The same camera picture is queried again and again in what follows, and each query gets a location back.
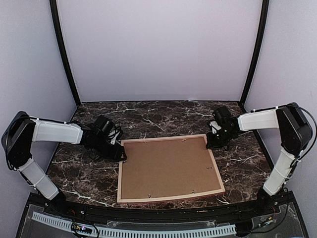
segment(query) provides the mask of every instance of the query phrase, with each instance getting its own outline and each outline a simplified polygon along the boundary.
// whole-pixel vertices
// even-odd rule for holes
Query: black frame post
[[[50,5],[51,5],[51,12],[52,12],[52,18],[53,18],[53,24],[54,24],[54,29],[55,29],[55,34],[56,34],[56,39],[57,39],[57,44],[59,47],[59,53],[61,56],[61,59],[63,61],[66,77],[68,80],[68,84],[71,90],[71,93],[73,95],[73,98],[75,100],[76,106],[79,106],[81,104],[80,98],[78,95],[78,91],[75,85],[75,81],[73,78],[73,75],[71,73],[67,53],[66,53],[66,48],[63,40],[63,35],[60,27],[60,21],[59,21],[59,16],[58,16],[58,10],[57,10],[57,2],[56,0],[50,0]]]
[[[268,12],[268,4],[269,4],[269,0],[263,0],[257,39],[256,39],[256,43],[254,46],[254,51],[253,51],[253,55],[252,55],[252,59],[251,59],[251,64],[250,64],[247,80],[246,80],[246,83],[244,85],[244,89],[243,89],[242,96],[240,99],[240,103],[242,105],[244,105],[246,100],[247,100],[247,97],[248,97],[248,94],[250,91],[250,87],[252,84],[252,80],[254,77],[254,73],[256,71],[256,67],[257,67],[257,63],[258,63],[258,59],[259,59],[259,55],[260,55],[260,50],[261,50],[261,45],[262,45],[262,40],[263,40],[263,35],[264,35],[264,30],[265,30],[265,24],[266,24],[267,12]]]

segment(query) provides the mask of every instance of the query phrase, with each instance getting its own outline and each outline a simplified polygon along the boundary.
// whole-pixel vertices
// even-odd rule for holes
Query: board with wooden frame
[[[118,203],[149,203],[222,194],[220,173],[205,134],[122,140]]]

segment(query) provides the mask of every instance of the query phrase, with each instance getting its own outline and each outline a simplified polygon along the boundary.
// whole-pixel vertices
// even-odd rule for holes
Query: dark marble surface
[[[106,102],[84,103],[74,120],[91,123],[105,115],[120,124],[122,139],[192,135],[208,132],[207,122],[216,108],[226,105],[241,113],[235,102]],[[270,173],[269,165],[252,132],[232,140],[229,151],[214,149],[225,194],[149,204],[117,204],[118,163],[98,158],[79,145],[61,143],[48,175],[67,200],[85,204],[143,209],[196,208],[256,199]]]

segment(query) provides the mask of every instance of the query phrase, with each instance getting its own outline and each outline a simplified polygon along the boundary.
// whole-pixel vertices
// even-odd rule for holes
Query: white wall
[[[81,100],[239,100],[261,5],[261,0],[59,0]]]
[[[317,4],[313,0],[271,1],[263,46],[246,109],[297,102],[317,118]],[[274,162],[278,130],[260,131]],[[317,147],[303,159],[288,183],[310,237],[317,237]]]
[[[0,136],[18,111],[69,120],[75,103],[67,83],[55,38],[49,1],[0,2]],[[32,148],[45,170],[56,144]],[[10,171],[0,148],[1,237],[15,237],[30,188]]]

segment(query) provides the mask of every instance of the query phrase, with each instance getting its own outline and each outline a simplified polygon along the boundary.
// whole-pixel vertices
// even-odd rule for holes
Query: white slotted strip
[[[49,215],[33,212],[32,220],[40,223],[55,227],[57,229],[72,232],[71,221],[61,220],[60,218],[52,217]],[[92,226],[88,226],[93,229],[91,237],[97,237],[97,232]],[[131,230],[118,230],[96,226],[99,231],[100,238],[214,238],[236,234],[235,225],[228,225],[223,227],[214,227],[197,230],[187,231],[131,231]]]

